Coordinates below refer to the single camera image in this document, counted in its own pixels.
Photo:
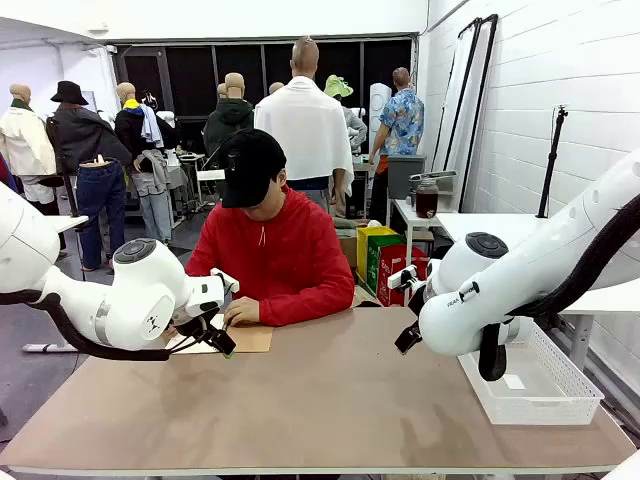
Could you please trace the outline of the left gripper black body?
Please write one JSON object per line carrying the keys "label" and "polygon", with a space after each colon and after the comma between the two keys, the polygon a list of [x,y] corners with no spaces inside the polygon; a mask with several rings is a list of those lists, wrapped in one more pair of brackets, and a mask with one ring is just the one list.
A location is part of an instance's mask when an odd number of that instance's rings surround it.
{"label": "left gripper black body", "polygon": [[212,324],[213,316],[200,315],[176,327],[185,337],[192,337],[197,343],[204,342],[216,349],[224,348],[224,328]]}

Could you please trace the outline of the person's left hand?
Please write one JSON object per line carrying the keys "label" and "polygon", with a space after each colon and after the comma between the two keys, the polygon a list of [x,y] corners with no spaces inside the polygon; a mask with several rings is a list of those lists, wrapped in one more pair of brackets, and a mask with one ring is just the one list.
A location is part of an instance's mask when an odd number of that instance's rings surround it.
{"label": "person's left hand", "polygon": [[224,313],[224,324],[226,326],[259,322],[260,303],[258,300],[246,296],[233,300]]}

